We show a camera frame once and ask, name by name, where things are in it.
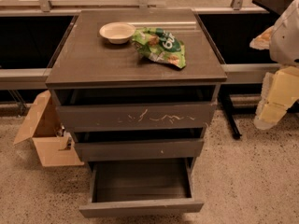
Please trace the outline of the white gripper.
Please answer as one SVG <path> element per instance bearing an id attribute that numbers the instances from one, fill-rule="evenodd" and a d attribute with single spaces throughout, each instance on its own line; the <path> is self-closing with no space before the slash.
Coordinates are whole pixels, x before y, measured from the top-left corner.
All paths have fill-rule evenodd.
<path id="1" fill-rule="evenodd" d="M 252 49 L 269 49 L 273 26 L 253 38 Z M 267 73 L 263 79 L 261 100 L 256 109 L 254 125 L 257 129 L 268 130 L 276 126 L 287 110 L 299 99 L 299 69 L 288 66 L 275 74 Z"/>

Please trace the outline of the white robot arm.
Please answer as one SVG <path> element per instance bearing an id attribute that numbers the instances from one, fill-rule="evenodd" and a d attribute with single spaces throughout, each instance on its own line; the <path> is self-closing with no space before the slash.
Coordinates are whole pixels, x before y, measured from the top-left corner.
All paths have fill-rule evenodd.
<path id="1" fill-rule="evenodd" d="M 254 118 L 257 129 L 268 130 L 299 100 L 299 0 L 293 0 L 275 24 L 249 46 L 268 49 L 271 60 L 281 64 L 275 74 L 265 74 Z"/>

